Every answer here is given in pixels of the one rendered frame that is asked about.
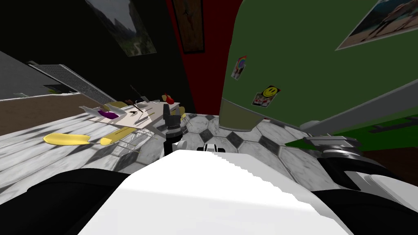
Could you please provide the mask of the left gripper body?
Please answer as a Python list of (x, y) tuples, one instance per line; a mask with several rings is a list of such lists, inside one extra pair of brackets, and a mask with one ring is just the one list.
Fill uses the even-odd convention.
[(164, 121), (168, 131), (180, 131), (181, 130), (181, 116), (171, 115), (170, 113), (164, 114)]

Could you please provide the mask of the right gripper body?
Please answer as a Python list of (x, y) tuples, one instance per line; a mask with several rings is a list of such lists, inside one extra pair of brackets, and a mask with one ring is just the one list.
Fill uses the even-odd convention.
[(360, 142), (356, 139), (344, 136), (311, 136), (304, 137), (304, 142), (314, 146), (316, 150), (320, 150), (320, 147), (326, 146), (340, 146), (346, 148), (358, 148)]

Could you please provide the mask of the cluttered beige table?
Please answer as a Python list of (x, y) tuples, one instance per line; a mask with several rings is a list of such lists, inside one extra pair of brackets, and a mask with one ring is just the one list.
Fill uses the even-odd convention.
[[(101, 115), (100, 108), (91, 109), (85, 106), (82, 106), (81, 108), (94, 117), (92, 119), (93, 122), (109, 124), (118, 127), (119, 129), (123, 127), (135, 128), (136, 131), (133, 133), (137, 135), (146, 135), (150, 138), (153, 138), (154, 135), (158, 135), (166, 139), (164, 146), (168, 148), (169, 153), (172, 153), (174, 151), (172, 148), (173, 144), (180, 143), (180, 147), (183, 149), (186, 147), (187, 142), (182, 139), (182, 129), (180, 131), (167, 130), (163, 115), (163, 104), (169, 104), (171, 115), (180, 115), (179, 103), (173, 102), (170, 99), (159, 103), (140, 102), (131, 104), (129, 109), (126, 107), (121, 109), (107, 104), (106, 106), (111, 113), (117, 116), (117, 118), (114, 119)], [(118, 146), (119, 142), (123, 142), (123, 139), (112, 145)]]

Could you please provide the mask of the yellow smiley sticker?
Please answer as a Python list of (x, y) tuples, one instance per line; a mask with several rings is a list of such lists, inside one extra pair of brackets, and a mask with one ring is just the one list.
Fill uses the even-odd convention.
[(280, 91), (281, 90), (275, 86), (268, 86), (261, 93), (256, 94), (252, 101), (252, 105), (267, 108)]

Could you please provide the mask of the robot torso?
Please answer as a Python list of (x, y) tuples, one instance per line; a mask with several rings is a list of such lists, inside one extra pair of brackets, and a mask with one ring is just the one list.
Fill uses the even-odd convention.
[(248, 154), (177, 150), (130, 174), (78, 235), (354, 235)]

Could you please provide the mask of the rainbow sticker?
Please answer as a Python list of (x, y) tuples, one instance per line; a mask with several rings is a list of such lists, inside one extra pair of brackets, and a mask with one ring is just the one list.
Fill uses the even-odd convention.
[(231, 77), (234, 80), (239, 80), (243, 70), (246, 67), (246, 59), (247, 59), (247, 56), (242, 56), (237, 60), (237, 63), (235, 64), (233, 71), (231, 73)]

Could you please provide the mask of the green refrigerator door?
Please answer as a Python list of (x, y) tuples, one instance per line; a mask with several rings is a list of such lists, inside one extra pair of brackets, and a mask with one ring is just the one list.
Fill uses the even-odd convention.
[[(418, 79), (418, 30), (336, 48), (378, 0), (243, 0), (225, 72), (219, 125), (247, 132), (264, 118), (298, 129)], [(239, 80), (231, 77), (247, 56)], [(268, 86), (267, 108), (252, 105)]]

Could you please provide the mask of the dark framed picture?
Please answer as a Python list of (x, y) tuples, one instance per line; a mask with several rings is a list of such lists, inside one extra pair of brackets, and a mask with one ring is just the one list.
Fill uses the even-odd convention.
[(171, 0), (184, 54), (205, 52), (203, 0)]

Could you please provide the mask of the mountain landscape picture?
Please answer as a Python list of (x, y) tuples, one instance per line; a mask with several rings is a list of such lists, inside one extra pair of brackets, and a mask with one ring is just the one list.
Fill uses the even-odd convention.
[(128, 57), (156, 53), (132, 0), (85, 0)]

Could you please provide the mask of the grey perforated panel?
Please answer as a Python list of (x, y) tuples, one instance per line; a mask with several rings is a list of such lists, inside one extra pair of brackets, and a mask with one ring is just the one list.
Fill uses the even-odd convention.
[(116, 101), (63, 64), (30, 64), (29, 66), (101, 105)]

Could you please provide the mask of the beach scene poster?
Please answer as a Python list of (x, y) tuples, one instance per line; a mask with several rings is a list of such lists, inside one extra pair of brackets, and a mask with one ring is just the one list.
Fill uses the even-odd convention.
[(414, 30), (418, 30), (418, 0), (378, 0), (336, 50)]

